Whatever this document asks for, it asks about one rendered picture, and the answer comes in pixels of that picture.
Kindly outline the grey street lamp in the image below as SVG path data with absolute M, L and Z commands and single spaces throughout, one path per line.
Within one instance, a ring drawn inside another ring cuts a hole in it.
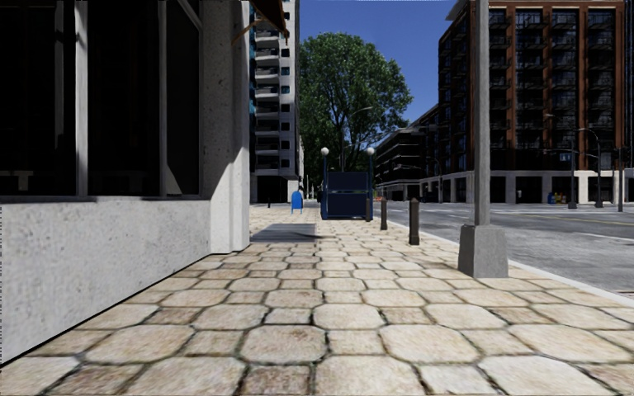
M 601 163 L 602 163 L 601 143 L 600 143 L 598 135 L 591 128 L 580 128 L 580 131 L 584 131 L 584 132 L 592 134 L 594 136 L 594 139 L 595 139 L 596 148 L 597 148 L 597 155 L 596 155 L 596 163 L 597 163 L 597 170 L 596 170 L 596 173 L 597 173 L 597 182 L 596 182 L 597 195 L 596 195 L 596 200 L 595 200 L 594 207 L 595 208 L 603 208 L 602 180 L 601 180 L 601 175 L 602 175 L 602 168 L 601 168 Z
M 577 128 L 573 126 L 566 118 L 558 115 L 545 114 L 544 125 L 547 126 L 546 137 L 543 138 L 542 154 L 544 156 L 546 174 L 542 177 L 542 192 L 548 204 L 554 204 L 555 193 L 559 192 L 553 186 L 553 174 L 556 168 L 556 162 L 561 162 L 560 156 L 563 155 L 569 168 L 569 186 L 565 192 L 565 201 L 569 210 L 577 209 L 577 189 L 575 181 L 575 159 L 576 159 L 576 136 Z
M 347 131 L 349 131 L 350 128 L 350 122 L 352 120 L 352 118 L 362 112 L 362 111 L 369 111 L 372 110 L 373 107 L 372 106 L 367 106 L 367 107 L 363 107 L 361 109 L 358 109 L 356 111 L 354 111 L 343 123 L 343 129 L 342 129 L 342 135 L 341 135 L 341 153 L 340 153 L 340 167 L 341 167 L 341 172 L 345 171 L 345 160 L 346 160 L 346 154 L 345 154 L 345 134 Z

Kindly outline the dark building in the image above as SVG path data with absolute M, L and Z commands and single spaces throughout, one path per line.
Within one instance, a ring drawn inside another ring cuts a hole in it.
M 390 134 L 378 147 L 375 180 L 387 200 L 439 202 L 442 167 L 438 159 L 438 107 Z

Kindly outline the tree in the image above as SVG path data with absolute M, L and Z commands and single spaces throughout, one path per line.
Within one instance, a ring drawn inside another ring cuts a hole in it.
M 384 134 L 408 124 L 403 114 L 413 98 L 394 59 L 356 35 L 327 32 L 309 37 L 299 53 L 300 136 L 304 174 L 319 187 L 323 180 L 323 147 L 327 164 L 341 170 L 343 123 L 356 110 L 345 134 L 345 171 L 367 170 L 366 148 Z

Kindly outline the white balcony building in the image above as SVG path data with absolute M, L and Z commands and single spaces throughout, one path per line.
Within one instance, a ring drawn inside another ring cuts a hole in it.
M 287 203 L 304 174 L 297 60 L 300 0 L 268 1 L 281 6 L 289 36 L 249 8 L 249 20 L 260 20 L 248 33 L 250 201 Z

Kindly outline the grey pole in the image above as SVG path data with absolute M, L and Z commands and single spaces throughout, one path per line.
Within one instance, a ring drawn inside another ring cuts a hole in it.
M 506 278 L 506 238 L 490 224 L 489 2 L 475 0 L 474 220 L 461 227 L 458 270 L 476 279 Z

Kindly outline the pale concrete building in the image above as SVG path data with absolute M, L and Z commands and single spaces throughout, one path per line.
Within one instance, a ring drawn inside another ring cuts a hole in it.
M 248 245 L 268 0 L 0 0 L 0 362 Z

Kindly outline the red brick building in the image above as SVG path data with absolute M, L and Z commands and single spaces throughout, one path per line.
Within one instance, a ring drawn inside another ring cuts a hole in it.
M 490 199 L 546 203 L 542 154 L 544 115 L 577 128 L 576 202 L 597 195 L 597 148 L 602 151 L 602 199 L 612 202 L 634 184 L 623 177 L 626 0 L 489 0 Z M 473 199 L 475 0 L 456 0 L 438 43 L 438 142 L 442 202 Z M 555 200 L 564 203 L 569 168 L 556 162 Z

